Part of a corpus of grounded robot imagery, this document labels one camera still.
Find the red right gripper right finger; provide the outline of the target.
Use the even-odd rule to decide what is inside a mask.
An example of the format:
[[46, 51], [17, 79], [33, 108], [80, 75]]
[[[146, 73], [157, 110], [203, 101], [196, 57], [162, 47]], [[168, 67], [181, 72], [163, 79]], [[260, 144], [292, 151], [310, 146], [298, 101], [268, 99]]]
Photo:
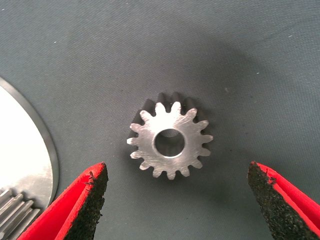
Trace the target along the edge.
[[320, 205], [269, 166], [251, 162], [248, 184], [275, 240], [318, 240]]

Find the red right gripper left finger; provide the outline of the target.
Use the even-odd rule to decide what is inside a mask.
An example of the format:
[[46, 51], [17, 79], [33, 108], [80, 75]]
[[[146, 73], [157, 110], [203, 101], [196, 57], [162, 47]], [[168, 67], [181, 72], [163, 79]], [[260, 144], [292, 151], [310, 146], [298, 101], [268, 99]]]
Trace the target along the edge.
[[20, 240], [92, 240], [107, 188], [104, 162], [87, 168], [25, 230]]

